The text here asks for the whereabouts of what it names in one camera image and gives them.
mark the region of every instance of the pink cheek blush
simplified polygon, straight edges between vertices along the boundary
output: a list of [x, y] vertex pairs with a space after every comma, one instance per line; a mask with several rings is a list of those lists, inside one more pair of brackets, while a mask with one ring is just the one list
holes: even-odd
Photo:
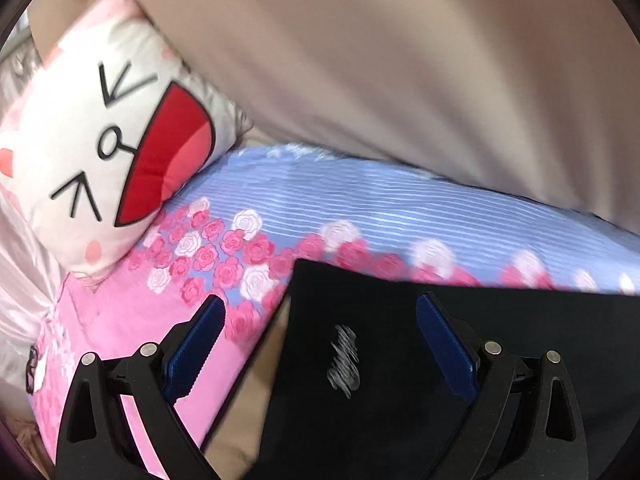
[[14, 152], [12, 150], [0, 149], [0, 173], [9, 178], [14, 177]]
[[175, 54], [174, 51], [171, 50], [168, 46], [164, 47], [162, 49], [162, 52], [160, 53], [160, 55], [162, 56], [162, 59], [175, 59]]
[[95, 265], [100, 261], [102, 256], [102, 247], [98, 240], [92, 240], [88, 243], [84, 253], [84, 259], [89, 265]]

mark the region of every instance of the white rose print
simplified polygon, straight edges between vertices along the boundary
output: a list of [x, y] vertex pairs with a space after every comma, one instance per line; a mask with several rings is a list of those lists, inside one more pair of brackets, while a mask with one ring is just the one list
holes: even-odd
[[339, 158], [343, 158], [337, 153], [330, 152], [329, 150], [320, 149], [318, 151], [318, 156], [316, 156], [316, 160], [338, 160]]
[[49, 348], [44, 351], [33, 374], [33, 393], [39, 391], [44, 383], [44, 376], [47, 373], [47, 357], [49, 357]]
[[584, 269], [576, 270], [574, 273], [574, 283], [578, 290], [583, 292], [597, 292], [598, 286], [591, 275]]
[[182, 237], [175, 248], [176, 256], [187, 256], [191, 258], [202, 245], [202, 238], [197, 231], [190, 231]]
[[148, 280], [146, 280], [146, 286], [156, 294], [160, 294], [164, 288], [169, 285], [171, 281], [171, 274], [169, 274], [168, 267], [164, 269], [153, 269], [149, 274]]
[[412, 264], [415, 267], [429, 266], [441, 278], [448, 280], [456, 267], [456, 255], [436, 238], [423, 238], [411, 245]]
[[528, 286], [535, 286], [536, 280], [546, 272], [540, 258], [527, 249], [514, 254], [511, 261]]
[[240, 283], [240, 295], [248, 300], [262, 301], [277, 284], [277, 280], [269, 277], [269, 264], [246, 267]]
[[145, 239], [142, 241], [142, 244], [145, 247], [151, 247], [151, 244], [156, 240], [156, 238], [158, 238], [160, 236], [159, 233], [159, 229], [158, 226], [154, 225], [151, 226], [147, 231], [146, 231], [146, 235], [145, 235]]
[[324, 224], [319, 231], [324, 240], [325, 250], [335, 253], [345, 242], [353, 242], [360, 238], [360, 230], [348, 220], [336, 220]]
[[295, 159], [299, 159], [301, 156], [310, 155], [318, 151], [318, 148], [313, 146], [306, 146], [305, 144], [287, 144], [285, 150], [292, 153]]
[[231, 229], [242, 229], [244, 231], [244, 239], [251, 240], [258, 231], [262, 229], [262, 218], [254, 209], [245, 209], [234, 216]]
[[71, 350], [71, 339], [60, 323], [60, 313], [57, 307], [54, 307], [53, 311], [45, 318], [44, 325], [46, 330], [51, 333], [51, 351], [54, 356], [60, 359], [62, 376], [66, 379], [66, 385], [69, 386], [76, 373], [78, 361]]
[[209, 199], [206, 196], [194, 200], [189, 206], [189, 216], [193, 216], [200, 211], [206, 211], [207, 209], [209, 209], [209, 207]]
[[632, 296], [636, 293], [636, 286], [634, 285], [634, 282], [631, 280], [631, 278], [626, 272], [623, 272], [620, 275], [620, 280], [618, 281], [618, 288], [620, 292], [622, 292], [623, 294], [627, 294], [629, 296]]
[[276, 148], [271, 148], [268, 152], [267, 152], [267, 156], [269, 158], [278, 158], [280, 156], [282, 156], [282, 150], [278, 147]]

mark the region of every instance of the black fabric cover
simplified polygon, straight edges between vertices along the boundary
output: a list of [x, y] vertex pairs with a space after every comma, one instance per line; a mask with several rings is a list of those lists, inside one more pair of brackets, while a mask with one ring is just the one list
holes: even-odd
[[[638, 478], [640, 439], [638, 430], [631, 434], [640, 419], [640, 298], [391, 283], [304, 260], [289, 285], [289, 329], [247, 478], [421, 478], [412, 475], [433, 465], [465, 407], [446, 392], [414, 326], [415, 301], [427, 290], [483, 340], [513, 354], [559, 351], [582, 411], [590, 478]], [[326, 375], [336, 324], [356, 335], [361, 384], [351, 399]], [[424, 381], [427, 375], [436, 379]], [[404, 415], [366, 416], [387, 408]], [[439, 425], [439, 438], [426, 434], [425, 421]]]
[[303, 263], [288, 294], [260, 455], [246, 478], [424, 478], [468, 404], [422, 338], [413, 288]]

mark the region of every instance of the metal rivet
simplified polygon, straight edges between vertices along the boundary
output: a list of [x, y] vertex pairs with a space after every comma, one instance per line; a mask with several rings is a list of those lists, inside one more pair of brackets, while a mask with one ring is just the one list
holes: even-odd
[[560, 362], [560, 354], [555, 350], [549, 350], [549, 352], [546, 353], [546, 358], [555, 364]]
[[484, 349], [491, 355], [498, 355], [502, 352], [502, 347], [495, 341], [487, 341], [484, 343]]
[[80, 361], [84, 366], [88, 366], [95, 361], [95, 354], [93, 352], [87, 352], [82, 356]]
[[156, 353], [156, 350], [158, 350], [158, 345], [156, 345], [155, 343], [147, 343], [146, 345], [142, 345], [142, 348], [140, 349], [140, 353], [144, 357], [151, 357], [153, 354]]

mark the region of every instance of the cat face pillow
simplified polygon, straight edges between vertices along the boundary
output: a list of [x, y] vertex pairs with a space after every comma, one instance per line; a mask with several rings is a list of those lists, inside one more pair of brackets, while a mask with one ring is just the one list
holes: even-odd
[[0, 126], [0, 186], [58, 261], [95, 284], [243, 121], [133, 0], [102, 0]]

